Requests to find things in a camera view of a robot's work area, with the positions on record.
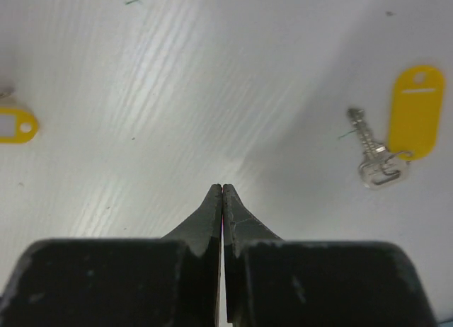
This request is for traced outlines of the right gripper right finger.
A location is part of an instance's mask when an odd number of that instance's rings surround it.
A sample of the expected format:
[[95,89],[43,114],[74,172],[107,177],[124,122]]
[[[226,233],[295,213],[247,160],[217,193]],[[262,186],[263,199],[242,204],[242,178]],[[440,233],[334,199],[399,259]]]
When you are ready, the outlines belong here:
[[286,241],[223,187],[227,320],[234,326],[436,326],[409,257],[383,241]]

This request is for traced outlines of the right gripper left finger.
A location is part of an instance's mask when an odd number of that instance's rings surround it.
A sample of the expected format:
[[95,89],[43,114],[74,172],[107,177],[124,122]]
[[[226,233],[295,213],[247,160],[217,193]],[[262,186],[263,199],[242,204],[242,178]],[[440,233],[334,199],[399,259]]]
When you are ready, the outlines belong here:
[[45,239],[1,294],[2,326],[217,326],[222,188],[159,239]]

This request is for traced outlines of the yellow tagged key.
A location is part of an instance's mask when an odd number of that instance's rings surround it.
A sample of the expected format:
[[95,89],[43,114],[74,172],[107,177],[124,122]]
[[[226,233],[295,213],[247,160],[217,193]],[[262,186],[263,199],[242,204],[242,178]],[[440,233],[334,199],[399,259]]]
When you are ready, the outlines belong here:
[[16,100],[13,90],[1,89],[1,144],[25,144],[39,128],[38,119]]

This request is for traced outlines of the yellow key tag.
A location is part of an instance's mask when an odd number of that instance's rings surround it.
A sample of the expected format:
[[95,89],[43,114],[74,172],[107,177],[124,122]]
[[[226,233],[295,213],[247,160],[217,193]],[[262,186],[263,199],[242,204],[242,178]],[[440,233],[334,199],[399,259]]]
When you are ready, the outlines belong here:
[[437,67],[418,65],[403,71],[392,91],[386,144],[374,138],[363,109],[347,109],[347,118],[362,145],[358,173],[367,188],[379,190],[404,180],[411,162],[433,150],[445,86],[445,77]]

